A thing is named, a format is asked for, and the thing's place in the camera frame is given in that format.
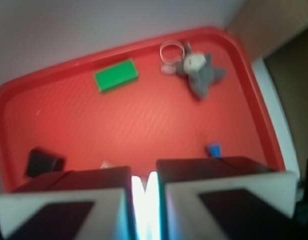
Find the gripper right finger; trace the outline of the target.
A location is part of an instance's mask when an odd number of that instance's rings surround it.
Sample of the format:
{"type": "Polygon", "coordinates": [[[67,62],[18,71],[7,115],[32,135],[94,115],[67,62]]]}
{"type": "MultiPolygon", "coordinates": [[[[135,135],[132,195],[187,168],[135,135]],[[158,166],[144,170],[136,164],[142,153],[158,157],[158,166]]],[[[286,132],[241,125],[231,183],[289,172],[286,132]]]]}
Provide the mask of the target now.
{"type": "Polygon", "coordinates": [[[164,240],[298,240],[296,175],[252,159],[157,162],[164,240]]]}

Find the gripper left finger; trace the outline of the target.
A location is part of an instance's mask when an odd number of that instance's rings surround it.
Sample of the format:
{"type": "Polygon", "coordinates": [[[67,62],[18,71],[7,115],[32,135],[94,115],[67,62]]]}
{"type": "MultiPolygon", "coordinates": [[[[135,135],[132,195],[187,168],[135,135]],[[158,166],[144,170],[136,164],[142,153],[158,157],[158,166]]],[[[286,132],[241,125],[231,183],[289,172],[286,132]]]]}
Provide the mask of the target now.
{"type": "Polygon", "coordinates": [[[0,194],[5,240],[131,240],[133,214],[127,166],[45,173],[0,194]]]}

